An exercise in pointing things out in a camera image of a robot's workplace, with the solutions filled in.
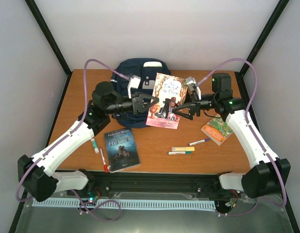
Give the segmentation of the pink Taming Shrew book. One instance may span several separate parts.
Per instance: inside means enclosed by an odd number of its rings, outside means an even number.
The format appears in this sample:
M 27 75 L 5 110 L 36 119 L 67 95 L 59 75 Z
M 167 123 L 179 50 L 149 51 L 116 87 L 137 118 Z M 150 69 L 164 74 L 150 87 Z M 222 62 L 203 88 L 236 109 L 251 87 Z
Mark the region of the pink Taming Shrew book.
M 172 110 L 184 103 L 187 89 L 184 78 L 158 73 L 153 97 L 159 98 L 159 102 L 149 108 L 146 125 L 176 130 L 180 116 Z

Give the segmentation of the navy blue student backpack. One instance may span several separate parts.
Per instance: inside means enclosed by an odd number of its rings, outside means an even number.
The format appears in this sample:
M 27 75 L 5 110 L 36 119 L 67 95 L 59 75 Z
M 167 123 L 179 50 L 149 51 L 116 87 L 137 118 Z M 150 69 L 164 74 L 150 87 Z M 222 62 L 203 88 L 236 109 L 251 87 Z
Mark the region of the navy blue student backpack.
M 139 87 L 134 92 L 148 95 L 153 94 L 157 73 L 170 75 L 171 72 L 165 62 L 155 58 L 131 58 L 119 64 L 116 71 L 127 77 L 138 76 L 141 79 Z M 145 128 L 148 111 L 134 115 L 133 113 L 115 114 L 117 122 L 126 128 Z

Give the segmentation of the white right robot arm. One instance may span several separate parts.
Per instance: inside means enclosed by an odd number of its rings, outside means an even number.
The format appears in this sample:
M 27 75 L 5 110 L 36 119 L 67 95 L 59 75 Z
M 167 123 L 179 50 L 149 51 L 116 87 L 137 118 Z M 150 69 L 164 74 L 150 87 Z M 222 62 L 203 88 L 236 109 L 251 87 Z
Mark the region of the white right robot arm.
M 285 182 L 291 165 L 267 145 L 243 100 L 233 97 L 230 75 L 213 74 L 211 94 L 203 95 L 193 77 L 187 78 L 185 84 L 192 92 L 191 100 L 175 108 L 173 113 L 192 120 L 194 116 L 200 116 L 202 110 L 214 109 L 232 129 L 247 156 L 250 170 L 246 174 L 228 172 L 219 175 L 221 187 L 243 192 L 252 199 L 281 192 L 285 199 Z

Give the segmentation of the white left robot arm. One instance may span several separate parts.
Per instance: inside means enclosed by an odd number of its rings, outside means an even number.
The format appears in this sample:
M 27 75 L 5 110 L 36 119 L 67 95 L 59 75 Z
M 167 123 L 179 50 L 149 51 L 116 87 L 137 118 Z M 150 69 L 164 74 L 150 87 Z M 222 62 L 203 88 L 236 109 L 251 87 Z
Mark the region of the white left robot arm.
M 95 191 L 95 181 L 88 171 L 56 172 L 59 165 L 101 132 L 110 123 L 110 115 L 143 113 L 158 102 L 158 97 L 140 92 L 122 96 L 110 82 L 98 83 L 85 111 L 63 135 L 32 157 L 19 158 L 19 184 L 39 202 L 53 193 L 67 190 L 91 195 Z

